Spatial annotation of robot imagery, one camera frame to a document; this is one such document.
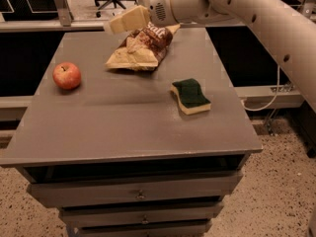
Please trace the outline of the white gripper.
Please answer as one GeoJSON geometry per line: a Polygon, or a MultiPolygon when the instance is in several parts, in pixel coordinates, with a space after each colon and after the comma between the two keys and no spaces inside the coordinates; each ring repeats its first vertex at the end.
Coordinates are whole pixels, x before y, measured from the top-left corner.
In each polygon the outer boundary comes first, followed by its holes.
{"type": "Polygon", "coordinates": [[[171,9],[171,0],[143,0],[144,6],[138,5],[124,10],[104,23],[107,34],[115,35],[144,28],[151,22],[157,26],[175,24],[171,9]]]}

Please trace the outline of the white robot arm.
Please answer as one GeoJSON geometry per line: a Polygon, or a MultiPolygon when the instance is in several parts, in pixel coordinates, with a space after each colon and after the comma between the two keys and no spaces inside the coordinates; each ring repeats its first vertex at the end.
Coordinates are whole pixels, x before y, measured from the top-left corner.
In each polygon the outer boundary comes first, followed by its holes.
{"type": "Polygon", "coordinates": [[[111,34],[156,26],[209,25],[234,18],[264,46],[316,111],[316,24],[281,0],[143,0],[105,23],[111,34]]]}

